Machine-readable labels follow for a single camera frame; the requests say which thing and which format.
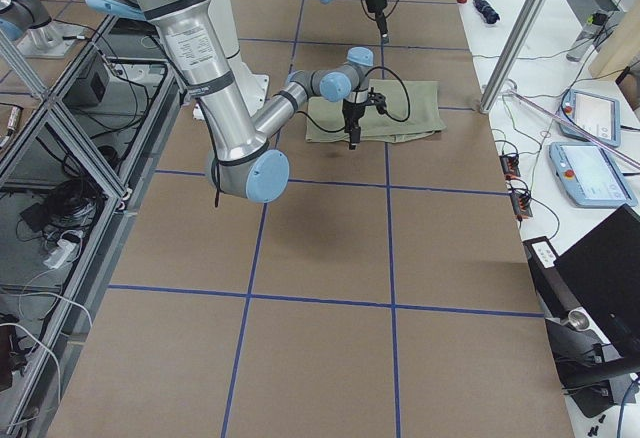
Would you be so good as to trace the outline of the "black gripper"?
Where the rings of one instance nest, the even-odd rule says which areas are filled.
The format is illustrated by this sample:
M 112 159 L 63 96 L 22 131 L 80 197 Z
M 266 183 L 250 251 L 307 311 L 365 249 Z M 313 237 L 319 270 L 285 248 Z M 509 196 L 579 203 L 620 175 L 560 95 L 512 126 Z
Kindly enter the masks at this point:
M 366 105 L 364 102 L 355 103 L 348 100 L 342 101 L 342 115 L 345 130 L 348 131 L 348 149 L 354 150 L 361 141 L 361 129 L 359 120 L 364 116 Z
M 370 18 L 377 20 L 377 27 L 380 33 L 380 39 L 387 41 L 389 38 L 387 18 L 385 9 L 388 5 L 387 0 L 364 0 L 367 14 Z

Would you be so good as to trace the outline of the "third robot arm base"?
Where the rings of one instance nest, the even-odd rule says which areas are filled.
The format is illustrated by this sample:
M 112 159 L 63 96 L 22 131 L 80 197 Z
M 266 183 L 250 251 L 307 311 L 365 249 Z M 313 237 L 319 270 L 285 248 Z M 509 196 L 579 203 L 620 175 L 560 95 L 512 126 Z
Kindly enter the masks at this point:
M 1 31 L 27 58 L 64 58 L 85 29 L 54 21 L 41 0 L 1 0 Z

